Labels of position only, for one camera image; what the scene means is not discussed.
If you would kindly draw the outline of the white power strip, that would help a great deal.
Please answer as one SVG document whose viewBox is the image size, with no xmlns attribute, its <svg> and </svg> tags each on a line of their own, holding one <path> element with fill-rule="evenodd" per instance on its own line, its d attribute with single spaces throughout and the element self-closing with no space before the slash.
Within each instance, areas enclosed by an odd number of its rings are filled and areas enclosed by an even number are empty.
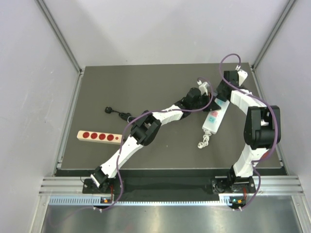
<svg viewBox="0 0 311 233">
<path fill-rule="evenodd" d="M 224 115 L 228 109 L 228 106 L 230 102 L 222 101 L 218 98 L 215 98 L 213 103 L 216 104 L 216 106 L 220 107 L 219 110 L 212 110 L 208 113 L 203 126 L 202 130 L 204 131 L 203 139 L 198 143 L 198 148 L 202 149 L 209 145 L 209 139 L 213 134 L 216 134 L 219 126 L 224 118 Z"/>
</svg>

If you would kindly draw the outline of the red cube plug adapter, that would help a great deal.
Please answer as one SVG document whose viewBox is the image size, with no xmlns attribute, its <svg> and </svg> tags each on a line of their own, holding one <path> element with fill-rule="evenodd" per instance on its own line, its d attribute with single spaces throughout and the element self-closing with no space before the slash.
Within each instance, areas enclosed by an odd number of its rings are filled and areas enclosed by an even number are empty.
<svg viewBox="0 0 311 233">
<path fill-rule="evenodd" d="M 260 158 L 260 160 L 265 160 L 266 158 L 269 158 L 269 155 L 270 154 L 270 151 L 268 150 L 268 151 L 266 151 L 262 156 L 261 156 L 261 158 Z"/>
</svg>

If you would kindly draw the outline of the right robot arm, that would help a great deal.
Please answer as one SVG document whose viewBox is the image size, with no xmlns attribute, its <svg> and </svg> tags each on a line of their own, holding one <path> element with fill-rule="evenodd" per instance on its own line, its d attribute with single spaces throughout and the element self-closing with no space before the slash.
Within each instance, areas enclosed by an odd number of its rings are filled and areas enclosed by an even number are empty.
<svg viewBox="0 0 311 233">
<path fill-rule="evenodd" d="M 217 98 L 237 106 L 245 115 L 243 137 L 245 146 L 230 168 L 227 178 L 211 180 L 213 192 L 241 193 L 255 192 L 253 174 L 263 155 L 280 142 L 280 108 L 267 106 L 259 98 L 242 87 L 247 73 L 243 70 L 223 72 L 223 79 L 217 87 Z"/>
</svg>

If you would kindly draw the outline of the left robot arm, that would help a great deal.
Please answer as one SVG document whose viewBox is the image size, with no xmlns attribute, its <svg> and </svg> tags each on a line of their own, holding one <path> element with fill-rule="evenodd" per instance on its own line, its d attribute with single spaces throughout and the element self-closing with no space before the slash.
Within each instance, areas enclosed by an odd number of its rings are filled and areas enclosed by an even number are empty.
<svg viewBox="0 0 311 233">
<path fill-rule="evenodd" d="M 179 121 L 192 112 L 211 112 L 220 110 L 216 97 L 199 88 L 191 88 L 187 95 L 171 107 L 160 111 L 144 111 L 139 117 L 129 117 L 128 127 L 131 127 L 127 139 L 121 140 L 120 148 L 90 175 L 93 186 L 99 192 L 106 192 L 110 182 L 116 177 L 118 170 L 139 149 L 148 146 L 155 139 L 160 127 L 173 121 Z"/>
</svg>

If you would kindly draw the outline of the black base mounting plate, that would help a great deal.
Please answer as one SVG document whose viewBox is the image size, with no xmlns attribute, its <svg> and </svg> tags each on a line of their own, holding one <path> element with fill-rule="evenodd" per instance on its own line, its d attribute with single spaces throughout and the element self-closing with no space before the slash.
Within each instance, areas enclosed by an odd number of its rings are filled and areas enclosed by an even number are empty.
<svg viewBox="0 0 311 233">
<path fill-rule="evenodd" d="M 125 194 L 134 191 L 194 191 L 206 194 L 222 193 L 254 193 L 253 179 L 233 183 L 227 177 L 125 177 L 120 182 L 118 178 L 107 179 L 99 187 L 92 179 L 85 179 L 82 192 L 84 194 L 114 194 L 123 191 Z"/>
</svg>

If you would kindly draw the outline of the wooden power strip red sockets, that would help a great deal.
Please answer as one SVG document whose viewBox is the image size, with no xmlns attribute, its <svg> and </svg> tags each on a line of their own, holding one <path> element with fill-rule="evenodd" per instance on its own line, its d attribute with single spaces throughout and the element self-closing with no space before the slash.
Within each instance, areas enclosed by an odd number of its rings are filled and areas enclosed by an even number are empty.
<svg viewBox="0 0 311 233">
<path fill-rule="evenodd" d="M 106 144 L 116 144 L 121 143 L 121 134 L 115 133 L 102 133 L 102 132 L 93 132 L 93 131 L 79 131 L 76 138 L 80 141 L 86 142 L 97 142 L 97 143 L 106 143 Z"/>
</svg>

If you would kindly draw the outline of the right aluminium frame post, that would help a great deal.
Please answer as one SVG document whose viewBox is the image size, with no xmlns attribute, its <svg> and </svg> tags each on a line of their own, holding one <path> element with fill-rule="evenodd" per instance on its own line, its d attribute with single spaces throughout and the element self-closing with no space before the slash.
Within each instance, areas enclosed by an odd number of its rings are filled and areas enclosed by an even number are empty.
<svg viewBox="0 0 311 233">
<path fill-rule="evenodd" d="M 295 64 L 293 21 L 304 1 L 288 0 L 264 42 L 252 70 L 259 94 L 281 109 L 282 137 L 277 152 L 286 172 L 299 174 L 299 152 L 296 134 L 299 123 L 294 119 L 299 110 Z"/>
</svg>

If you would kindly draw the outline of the aluminium frame post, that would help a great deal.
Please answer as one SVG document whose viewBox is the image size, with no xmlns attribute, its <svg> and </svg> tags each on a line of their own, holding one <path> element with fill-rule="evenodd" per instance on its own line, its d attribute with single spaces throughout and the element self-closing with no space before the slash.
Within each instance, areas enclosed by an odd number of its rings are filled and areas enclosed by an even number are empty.
<svg viewBox="0 0 311 233">
<path fill-rule="evenodd" d="M 299 123 L 294 119 L 299 110 L 295 64 L 293 21 L 304 1 L 288 0 L 264 42 L 252 70 L 259 94 L 281 109 L 282 137 L 277 152 L 286 172 L 299 174 L 299 152 L 296 134 Z"/>
<path fill-rule="evenodd" d="M 67 144 L 68 137 L 69 137 L 69 131 L 71 128 L 72 119 L 73 119 L 74 111 L 76 108 L 76 103 L 78 100 L 78 95 L 79 95 L 81 84 L 82 84 L 82 77 L 84 74 L 84 70 L 78 64 L 78 61 L 76 60 L 73 52 L 71 51 L 65 37 L 63 36 L 63 33 L 58 27 L 57 22 L 55 21 L 48 5 L 43 0 L 36 0 L 35 2 L 37 6 L 39 7 L 40 11 L 42 12 L 43 16 L 45 17 L 54 35 L 56 36 L 59 44 L 61 45 L 61 48 L 63 49 L 66 56 L 68 57 L 71 65 L 73 66 L 74 70 L 77 73 L 76 80 L 74 81 L 74 88 L 73 88 L 72 95 L 71 95 L 70 102 L 69 102 L 69 108 L 66 113 L 64 127 L 61 133 L 61 138 L 60 138 L 60 142 L 59 142 L 59 146 L 58 146 L 58 150 L 56 154 L 56 159 L 54 162 L 54 167 L 51 172 L 51 176 L 54 177 L 58 169 L 61 168 L 61 165 L 63 162 L 66 144 Z"/>
</svg>

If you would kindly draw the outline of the left aluminium frame post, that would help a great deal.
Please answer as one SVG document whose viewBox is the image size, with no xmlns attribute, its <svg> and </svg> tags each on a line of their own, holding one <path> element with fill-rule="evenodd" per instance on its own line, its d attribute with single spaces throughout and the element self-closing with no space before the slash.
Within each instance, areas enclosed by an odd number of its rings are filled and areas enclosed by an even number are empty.
<svg viewBox="0 0 311 233">
<path fill-rule="evenodd" d="M 71 51 L 65 37 L 63 36 L 63 33 L 58 27 L 57 22 L 55 21 L 48 5 L 43 0 L 36 0 L 35 2 L 37 6 L 39 7 L 40 11 L 42 12 L 43 16 L 45 17 L 54 35 L 56 36 L 59 44 L 61 45 L 61 48 L 63 49 L 66 56 L 68 57 L 71 65 L 73 66 L 74 70 L 77 73 L 76 80 L 74 81 L 74 88 L 73 88 L 72 95 L 71 95 L 70 102 L 69 102 L 69 108 L 66 113 L 64 127 L 61 133 L 61 138 L 60 138 L 60 142 L 59 142 L 59 146 L 58 146 L 58 150 L 56 154 L 56 159 L 54 162 L 54 167 L 51 172 L 51 176 L 54 177 L 58 169 L 61 168 L 61 165 L 63 162 L 66 144 L 67 144 L 68 137 L 69 137 L 69 131 L 71 128 L 72 119 L 73 119 L 74 111 L 76 108 L 76 103 L 78 100 L 78 95 L 79 95 L 81 84 L 82 84 L 82 77 L 84 74 L 84 70 L 78 64 L 78 61 L 76 60 L 73 52 Z"/>
</svg>

